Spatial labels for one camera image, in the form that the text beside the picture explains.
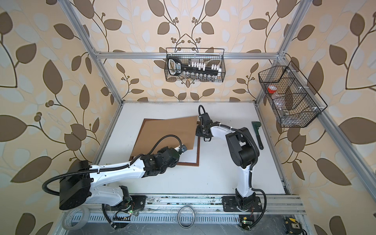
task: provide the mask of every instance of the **metal ring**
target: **metal ring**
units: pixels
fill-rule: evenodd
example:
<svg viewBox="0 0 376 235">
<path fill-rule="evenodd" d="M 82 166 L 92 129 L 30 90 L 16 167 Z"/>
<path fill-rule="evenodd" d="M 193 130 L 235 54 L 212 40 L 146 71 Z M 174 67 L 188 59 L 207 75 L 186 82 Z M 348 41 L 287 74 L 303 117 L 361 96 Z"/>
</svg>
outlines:
<svg viewBox="0 0 376 235">
<path fill-rule="evenodd" d="M 180 219 L 179 219 L 179 217 L 180 217 L 180 212 L 181 212 L 182 209 L 184 209 L 184 208 L 189 208 L 189 209 L 192 211 L 192 213 L 193 213 L 193 222 L 192 222 L 192 224 L 190 224 L 189 226 L 183 226 L 183 225 L 180 223 Z M 183 206 L 183 207 L 179 210 L 179 213 L 177 214 L 177 222 L 179 223 L 179 225 L 180 225 L 181 227 L 183 227 L 183 228 L 185 228 L 185 229 L 191 227 L 191 226 L 194 224 L 195 219 L 196 219 L 196 216 L 195 216 L 195 214 L 194 214 L 193 209 L 192 209 L 190 206 Z"/>
</svg>

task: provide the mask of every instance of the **cardboard sheet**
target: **cardboard sheet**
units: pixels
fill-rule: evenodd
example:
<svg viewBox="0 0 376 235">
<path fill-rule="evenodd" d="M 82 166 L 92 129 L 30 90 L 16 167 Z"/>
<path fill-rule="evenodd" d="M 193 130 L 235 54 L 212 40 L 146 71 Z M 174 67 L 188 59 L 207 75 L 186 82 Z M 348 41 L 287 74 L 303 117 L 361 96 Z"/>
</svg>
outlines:
<svg viewBox="0 0 376 235">
<path fill-rule="evenodd" d="M 169 134 L 178 136 L 187 149 L 192 150 L 194 148 L 196 127 L 197 116 L 144 121 L 131 156 L 148 153 L 160 138 Z M 175 148 L 179 146 L 179 141 L 174 137 L 165 138 L 158 144 L 153 154 L 165 146 Z"/>
</svg>

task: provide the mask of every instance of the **metal extrusion bar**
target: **metal extrusion bar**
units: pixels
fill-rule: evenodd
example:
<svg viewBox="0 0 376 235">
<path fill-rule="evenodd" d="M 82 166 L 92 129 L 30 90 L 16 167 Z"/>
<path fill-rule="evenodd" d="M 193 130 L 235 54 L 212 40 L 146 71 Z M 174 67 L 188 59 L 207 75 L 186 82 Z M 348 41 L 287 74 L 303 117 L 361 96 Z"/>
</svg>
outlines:
<svg viewBox="0 0 376 235">
<path fill-rule="evenodd" d="M 286 58 L 279 59 L 281 65 L 287 66 L 289 61 Z M 302 84 L 307 81 L 303 79 L 296 71 L 294 75 Z M 318 98 L 312 93 L 310 89 L 305 88 L 307 93 L 313 98 L 317 104 L 321 104 Z M 363 160 L 363 157 L 355 149 L 354 145 L 349 141 L 346 135 L 339 128 L 338 124 L 333 120 L 328 110 L 324 110 L 319 116 L 318 120 L 321 122 L 327 133 L 330 135 L 338 149 L 351 165 L 364 187 L 370 193 L 372 199 L 376 202 L 376 174 L 372 171 L 369 165 Z"/>
<path fill-rule="evenodd" d="M 278 55 L 284 55 L 287 52 L 287 49 L 297 32 L 300 23 L 303 21 L 304 16 L 307 14 L 309 7 L 312 4 L 312 0 L 301 0 L 298 6 L 298 10 L 296 11 L 295 17 L 292 20 L 290 26 L 287 29 L 285 38 L 278 50 Z"/>
<path fill-rule="evenodd" d="M 145 194 L 146 205 L 142 213 L 153 214 L 177 214 L 184 205 L 189 205 L 195 214 L 247 214 L 248 212 L 224 212 L 222 196 L 229 194 Z M 90 212 L 100 211 L 100 205 L 85 204 Z M 267 195 L 267 207 L 265 214 L 273 215 L 305 215 L 305 209 L 299 196 L 297 195 Z"/>
<path fill-rule="evenodd" d="M 195 53 L 196 55 L 218 55 L 218 53 Z M 98 59 L 165 59 L 166 53 L 158 52 L 98 52 Z M 223 55 L 224 59 L 277 59 L 277 53 L 233 53 Z"/>
<path fill-rule="evenodd" d="M 92 162 L 93 165 L 98 165 L 99 161 L 103 155 L 103 152 L 105 151 L 105 148 L 107 146 L 108 140 L 110 139 L 110 136 L 112 134 L 112 131 L 115 128 L 115 124 L 120 116 L 121 110 L 123 109 L 123 104 L 119 104 L 118 108 L 116 109 L 116 112 L 114 114 L 114 117 L 112 118 L 112 121 L 110 122 L 110 125 L 105 133 L 105 136 L 102 139 L 102 142 L 99 146 L 99 149 L 97 150 L 97 153 L 95 154 L 94 160 Z"/>
<path fill-rule="evenodd" d="M 80 20 L 77 18 L 73 7 L 69 0 L 59 0 L 60 6 L 64 13 L 67 15 L 67 18 L 69 19 L 70 23 L 72 24 L 73 28 L 78 34 L 78 37 L 81 39 L 82 44 L 84 45 L 86 51 L 88 52 L 91 60 L 93 61 L 94 65 L 98 68 L 99 72 L 102 74 L 104 81 L 106 82 L 108 88 L 110 89 L 111 93 L 114 95 L 114 98 L 117 103 L 121 104 L 123 100 L 121 99 L 121 96 L 119 92 L 117 91 L 114 83 L 112 82 L 109 74 L 106 71 L 105 66 L 100 61 L 99 58 L 96 57 L 94 53 L 94 47 L 90 42 L 89 37 L 87 36 L 83 26 L 81 25 Z"/>
<path fill-rule="evenodd" d="M 280 159 L 278 157 L 277 150 L 274 147 L 273 141 L 272 141 L 272 139 L 271 139 L 271 137 L 269 135 L 266 123 L 265 123 L 264 118 L 263 118 L 263 116 L 262 116 L 262 114 L 260 112 L 259 106 L 256 106 L 255 108 L 256 108 L 257 116 L 260 119 L 261 127 L 262 127 L 262 130 L 264 131 L 264 134 L 265 134 L 265 137 L 266 137 L 266 141 L 268 142 L 268 145 L 269 145 L 269 148 L 270 148 L 270 152 L 271 152 L 271 155 L 273 157 L 274 164 L 276 165 L 279 177 L 281 177 L 283 179 L 283 181 L 285 183 L 285 186 L 286 186 L 286 189 L 287 189 L 287 192 L 291 193 L 291 191 L 292 191 L 291 187 L 288 184 L 288 180 L 286 179 L 285 171 L 284 171 L 284 169 L 282 167 L 282 164 L 281 164 L 281 161 L 280 161 Z"/>
</svg>

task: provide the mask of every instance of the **tape measure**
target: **tape measure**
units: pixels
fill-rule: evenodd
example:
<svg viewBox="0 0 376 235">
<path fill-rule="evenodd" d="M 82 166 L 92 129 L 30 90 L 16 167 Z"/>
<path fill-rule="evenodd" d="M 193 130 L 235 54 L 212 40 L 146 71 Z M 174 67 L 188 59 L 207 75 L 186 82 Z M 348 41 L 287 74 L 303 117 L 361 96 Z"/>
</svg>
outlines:
<svg viewBox="0 0 376 235">
<path fill-rule="evenodd" d="M 305 230 L 302 228 L 302 224 L 299 223 L 296 219 L 285 217 L 285 228 L 287 234 L 301 234 Z"/>
</svg>

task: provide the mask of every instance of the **black mounting plate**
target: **black mounting plate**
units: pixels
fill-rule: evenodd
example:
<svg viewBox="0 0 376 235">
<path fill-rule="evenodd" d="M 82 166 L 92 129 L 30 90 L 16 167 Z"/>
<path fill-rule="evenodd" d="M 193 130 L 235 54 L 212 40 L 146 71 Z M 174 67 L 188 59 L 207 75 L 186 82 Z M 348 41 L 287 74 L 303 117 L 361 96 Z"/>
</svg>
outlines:
<svg viewBox="0 0 376 235">
<path fill-rule="evenodd" d="M 133 207 L 133 211 L 138 210 L 138 209 L 143 209 L 145 207 L 145 203 L 146 203 L 145 195 L 132 195 L 131 197 L 132 197 L 132 202 L 135 203 Z M 111 210 L 112 211 L 125 210 L 128 208 L 128 206 L 129 206 L 128 204 L 121 202 L 116 206 L 112 206 Z"/>
<path fill-rule="evenodd" d="M 255 203 L 253 203 L 253 212 L 262 211 L 262 205 L 259 206 L 259 203 L 261 203 L 260 198 L 256 197 L 256 201 Z M 241 210 L 237 208 L 235 196 L 223 196 L 222 205 L 223 205 L 224 212 L 242 212 Z"/>
</svg>

